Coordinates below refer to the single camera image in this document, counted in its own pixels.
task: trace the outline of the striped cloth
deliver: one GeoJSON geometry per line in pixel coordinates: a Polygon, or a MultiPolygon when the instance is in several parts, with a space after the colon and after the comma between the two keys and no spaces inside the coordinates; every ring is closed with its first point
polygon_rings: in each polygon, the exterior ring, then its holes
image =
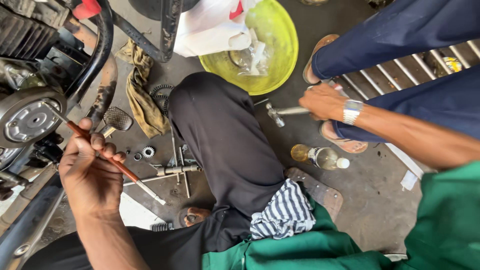
{"type": "Polygon", "coordinates": [[[312,206],[301,192],[299,185],[287,179],[265,210],[252,215],[250,225],[252,239],[267,237],[282,239],[308,232],[315,224],[311,209],[312,206]]]}

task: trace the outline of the silver metal watch band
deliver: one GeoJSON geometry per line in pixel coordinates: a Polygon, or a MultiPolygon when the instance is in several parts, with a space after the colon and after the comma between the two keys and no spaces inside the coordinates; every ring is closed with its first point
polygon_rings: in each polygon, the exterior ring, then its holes
{"type": "Polygon", "coordinates": [[[343,123],[353,125],[362,110],[363,102],[347,99],[343,105],[343,123]]]}

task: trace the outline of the hammer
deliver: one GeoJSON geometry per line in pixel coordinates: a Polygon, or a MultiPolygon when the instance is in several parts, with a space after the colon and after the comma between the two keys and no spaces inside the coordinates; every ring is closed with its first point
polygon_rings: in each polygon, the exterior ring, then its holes
{"type": "Polygon", "coordinates": [[[285,122],[281,118],[284,115],[297,115],[297,114],[307,114],[310,111],[304,107],[291,107],[285,109],[273,108],[270,102],[267,103],[266,108],[268,110],[268,116],[270,116],[276,123],[278,127],[285,125],[285,122]]]}

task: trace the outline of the oil bottle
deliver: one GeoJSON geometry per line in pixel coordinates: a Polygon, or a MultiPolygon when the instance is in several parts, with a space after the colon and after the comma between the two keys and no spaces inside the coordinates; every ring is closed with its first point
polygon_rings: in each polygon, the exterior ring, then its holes
{"type": "Polygon", "coordinates": [[[292,158],[296,161],[305,162],[324,170],[345,169],[350,165],[348,159],[342,158],[330,147],[310,147],[297,144],[290,151],[292,158]]]}

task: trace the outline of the navy blue pants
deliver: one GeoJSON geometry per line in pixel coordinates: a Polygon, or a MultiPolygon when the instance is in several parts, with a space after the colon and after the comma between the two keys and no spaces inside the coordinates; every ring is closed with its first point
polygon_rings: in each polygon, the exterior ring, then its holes
{"type": "MultiPolygon", "coordinates": [[[[480,0],[396,0],[312,58],[313,73],[328,79],[395,58],[480,37],[480,0]]],[[[480,67],[366,101],[480,139],[480,67]]],[[[384,139],[334,121],[339,137],[384,139]]]]}

